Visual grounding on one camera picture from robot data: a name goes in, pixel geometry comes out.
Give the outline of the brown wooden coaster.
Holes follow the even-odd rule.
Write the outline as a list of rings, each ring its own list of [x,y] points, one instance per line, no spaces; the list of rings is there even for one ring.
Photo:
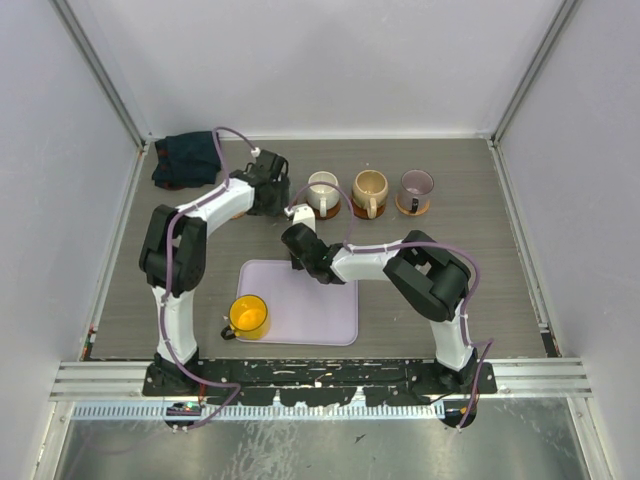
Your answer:
[[[312,208],[315,218],[319,220],[329,220],[334,218],[339,213],[340,209],[341,209],[340,201],[338,201],[332,208],[327,209],[325,215],[322,215],[319,209],[316,209],[315,207]]]
[[[362,208],[360,206],[358,206],[355,202],[354,198],[350,199],[353,211],[354,211],[354,215],[360,219],[364,219],[364,220],[370,220],[370,217],[368,216],[367,210],[365,208]],[[375,219],[379,218],[380,216],[382,216],[385,212],[386,209],[386,205],[382,204],[382,205],[378,205],[377,206],[377,210],[376,210],[376,216]]]

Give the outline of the white ceramic mug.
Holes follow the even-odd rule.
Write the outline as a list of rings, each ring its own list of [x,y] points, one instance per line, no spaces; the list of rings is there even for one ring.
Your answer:
[[[334,188],[338,185],[337,177],[328,171],[314,172],[308,179],[310,187],[306,191],[306,202],[313,208],[319,209],[322,215],[340,201],[340,193]]]

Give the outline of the lavender plastic tray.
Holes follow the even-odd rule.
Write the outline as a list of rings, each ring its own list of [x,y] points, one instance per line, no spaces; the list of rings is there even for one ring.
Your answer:
[[[237,294],[256,295],[271,325],[260,343],[349,346],[358,337],[358,284],[323,285],[288,260],[249,260],[240,269]]]

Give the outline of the yellow transparent mug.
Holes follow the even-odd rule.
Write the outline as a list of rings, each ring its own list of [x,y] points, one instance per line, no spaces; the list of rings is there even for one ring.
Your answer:
[[[223,340],[258,341],[270,330],[270,311],[266,302],[256,295],[238,297],[229,309],[229,323],[220,332]]]

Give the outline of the beige ceramic mug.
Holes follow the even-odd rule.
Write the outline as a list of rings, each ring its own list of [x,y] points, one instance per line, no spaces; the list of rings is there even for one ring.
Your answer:
[[[351,187],[351,198],[358,206],[367,210],[374,220],[378,205],[387,204],[389,184],[387,178],[376,170],[363,170],[355,177]]]

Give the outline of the purple transparent mug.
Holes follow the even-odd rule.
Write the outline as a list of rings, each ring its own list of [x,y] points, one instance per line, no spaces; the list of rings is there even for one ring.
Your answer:
[[[405,172],[400,180],[400,204],[411,212],[422,208],[435,187],[433,177],[426,171],[413,169]]]

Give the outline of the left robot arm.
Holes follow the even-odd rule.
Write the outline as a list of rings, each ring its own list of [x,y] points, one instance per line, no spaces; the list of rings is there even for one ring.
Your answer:
[[[252,162],[209,193],[177,207],[160,205],[152,212],[139,267],[158,313],[159,341],[147,369],[153,389],[188,396],[199,387],[193,302],[206,271],[209,236],[239,215],[277,216],[289,203],[288,161],[258,148],[252,155]]]

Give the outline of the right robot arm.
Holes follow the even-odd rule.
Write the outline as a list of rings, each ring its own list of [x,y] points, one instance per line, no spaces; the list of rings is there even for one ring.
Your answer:
[[[429,321],[442,388],[459,394],[473,383],[478,354],[466,317],[472,273],[452,249],[419,230],[385,245],[327,245],[302,223],[287,228],[281,241],[294,267],[306,270],[321,284],[391,282],[414,311]]]

